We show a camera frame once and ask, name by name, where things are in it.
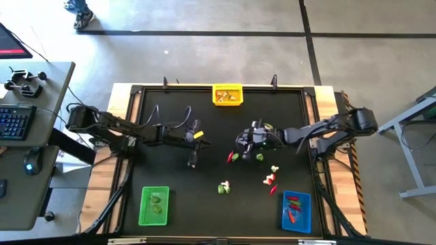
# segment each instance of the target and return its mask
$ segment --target black floor line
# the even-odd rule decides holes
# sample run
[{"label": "black floor line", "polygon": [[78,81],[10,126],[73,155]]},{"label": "black floor line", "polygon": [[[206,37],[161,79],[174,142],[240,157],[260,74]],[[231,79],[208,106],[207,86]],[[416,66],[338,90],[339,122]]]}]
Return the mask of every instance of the black floor line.
[{"label": "black floor line", "polygon": [[326,38],[431,39],[436,38],[436,33],[311,33],[311,36]]},{"label": "black floor line", "polygon": [[321,86],[321,76],[318,69],[318,63],[316,62],[315,48],[313,47],[313,40],[311,37],[311,26],[309,24],[309,17],[307,16],[307,10],[305,0],[299,0],[302,24],[305,28],[307,52],[309,53],[309,62],[311,64],[313,83],[316,86]]},{"label": "black floor line", "polygon": [[324,37],[324,38],[392,38],[436,39],[436,33],[314,33],[298,31],[110,31],[81,30],[80,35],[125,35],[125,36],[192,36],[192,37]]},{"label": "black floor line", "polygon": [[190,37],[304,37],[303,32],[274,31],[105,31],[82,30],[80,35],[125,35],[125,36],[190,36]]}]

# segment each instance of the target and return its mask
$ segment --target gray desk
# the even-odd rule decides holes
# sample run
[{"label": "gray desk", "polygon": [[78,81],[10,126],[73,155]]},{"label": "gray desk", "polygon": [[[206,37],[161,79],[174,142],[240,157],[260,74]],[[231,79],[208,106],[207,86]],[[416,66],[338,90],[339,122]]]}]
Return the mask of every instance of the gray desk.
[{"label": "gray desk", "polygon": [[403,127],[407,125],[408,122],[410,122],[412,119],[416,118],[417,116],[421,115],[425,111],[434,108],[435,106],[436,106],[436,98],[432,97],[432,95],[428,95],[426,99],[416,104],[414,107],[408,109],[407,111],[403,112],[402,114],[398,115],[396,118],[393,118],[389,122],[385,123],[378,129],[378,133],[380,135],[384,134],[385,132],[391,129],[395,129],[395,133],[399,138],[401,148],[403,149],[404,155],[406,156],[407,163],[409,164],[412,176],[414,177],[417,186],[416,189],[408,190],[400,193],[401,199],[436,193],[436,185],[433,186],[424,185],[421,179],[420,172],[416,167],[414,156],[411,153],[412,150],[405,145],[405,143],[407,144],[407,140],[405,138],[401,139],[403,137],[403,130],[404,130]]},{"label": "gray desk", "polygon": [[[37,106],[52,110],[58,113],[73,70],[76,66],[73,62],[23,62],[23,61],[0,61],[0,83],[4,83],[11,77],[12,69],[27,69],[32,74],[37,74],[43,71],[47,74],[47,81],[34,79],[34,83],[28,83],[30,87],[36,88],[36,84],[43,87],[41,95],[34,98],[26,98],[20,95],[17,90],[8,91],[3,99],[0,99],[1,104],[17,104],[20,101],[31,102]],[[2,146],[46,146],[48,139],[55,125],[56,115],[47,112],[46,110],[37,110],[33,119],[32,127],[25,141],[6,140],[1,141]]]},{"label": "gray desk", "polygon": [[[6,179],[7,193],[0,199],[0,230],[30,230],[50,199],[49,187],[59,149],[93,164],[93,150],[77,143],[57,129],[53,129],[75,64],[73,62],[22,62],[0,61],[0,83],[9,80],[12,69],[27,69],[33,74],[44,71],[47,81],[34,79],[27,83],[43,91],[38,98],[23,97],[18,91],[8,91],[0,104],[17,104],[20,101],[52,110],[55,114],[38,108],[25,141],[0,141],[9,150],[0,156],[0,179]],[[44,168],[36,176],[25,174],[23,160],[29,147],[44,148]]]},{"label": "gray desk", "polygon": [[35,176],[25,173],[23,161],[28,148],[9,148],[0,156],[0,179],[7,180],[6,196],[0,198],[0,230],[28,231],[40,215],[55,167],[58,146],[42,152],[43,168]]}]

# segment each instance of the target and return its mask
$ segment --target blue tray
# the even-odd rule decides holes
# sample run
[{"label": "blue tray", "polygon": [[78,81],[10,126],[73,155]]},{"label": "blue tray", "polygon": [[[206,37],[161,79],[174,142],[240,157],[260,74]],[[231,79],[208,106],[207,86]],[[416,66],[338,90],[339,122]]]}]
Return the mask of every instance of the blue tray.
[{"label": "blue tray", "polygon": [[[301,212],[293,210],[289,205],[286,197],[298,197],[301,203]],[[281,215],[281,228],[288,231],[297,231],[301,233],[311,233],[312,231],[312,210],[311,195],[307,193],[298,193],[295,191],[285,191],[283,194],[283,208]],[[295,218],[293,224],[289,219],[287,211],[290,210]]]}]

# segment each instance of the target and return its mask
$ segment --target wooden table frame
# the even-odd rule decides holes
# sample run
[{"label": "wooden table frame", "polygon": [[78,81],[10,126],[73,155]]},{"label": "wooden table frame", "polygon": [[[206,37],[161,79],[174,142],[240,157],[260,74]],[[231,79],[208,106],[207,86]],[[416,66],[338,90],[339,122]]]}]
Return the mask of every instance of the wooden table frame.
[{"label": "wooden table frame", "polygon": [[[162,86],[162,84],[125,84],[116,83],[112,88],[112,94],[109,101],[108,112],[114,116],[121,118],[129,118],[130,121],[136,123],[138,112],[140,111],[140,98],[141,94],[137,91],[132,91],[132,85],[143,86]],[[168,86],[211,86],[211,84],[169,84]],[[272,87],[266,85],[244,85],[244,86],[261,86]],[[296,87],[302,88],[303,86],[280,86],[280,87]],[[316,111],[313,111],[311,96],[306,96],[307,109],[309,113],[310,123],[315,123],[316,120],[330,118],[333,114],[338,113],[334,91],[331,86],[313,86],[316,97]],[[105,159],[110,155],[108,148],[102,148],[97,152],[95,162]],[[360,188],[360,179],[358,175],[358,164],[354,146],[352,146],[351,154],[344,154],[337,152],[335,157],[350,165],[350,159],[354,164],[355,176],[340,163],[332,160],[326,166],[329,174],[321,174],[321,179],[324,184],[329,183],[326,179],[331,179],[332,190],[334,191],[334,198],[341,211],[347,217],[348,221],[354,228],[362,234],[367,234],[366,221],[364,219],[364,205],[362,191]],[[98,217],[100,212],[107,204],[112,192],[116,189],[120,180],[123,179],[127,167],[127,160],[117,160],[116,158],[108,159],[93,168],[91,177],[89,179],[88,190],[84,199],[82,214],[80,216],[80,223],[82,227],[87,228],[91,226],[92,222]],[[318,163],[318,168],[322,169],[322,163]],[[98,233],[101,232],[114,232],[119,226],[119,212],[122,198],[116,203],[109,222],[107,225],[100,228]],[[333,218],[332,212],[328,204],[324,202],[324,213],[326,217],[326,224],[331,234],[346,234],[343,230],[339,231]]]}]

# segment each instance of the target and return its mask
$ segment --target green basket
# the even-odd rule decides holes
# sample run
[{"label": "green basket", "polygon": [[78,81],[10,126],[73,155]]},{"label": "green basket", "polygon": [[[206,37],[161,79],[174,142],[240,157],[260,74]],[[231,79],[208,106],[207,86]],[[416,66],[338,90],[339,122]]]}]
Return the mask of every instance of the green basket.
[{"label": "green basket", "polygon": [[[160,198],[160,202],[153,203],[151,197]],[[140,226],[166,225],[168,221],[168,200],[170,198],[170,187],[168,186],[146,186],[142,188],[141,208],[139,210]],[[162,211],[157,214],[153,211],[153,205],[158,205]]]}]

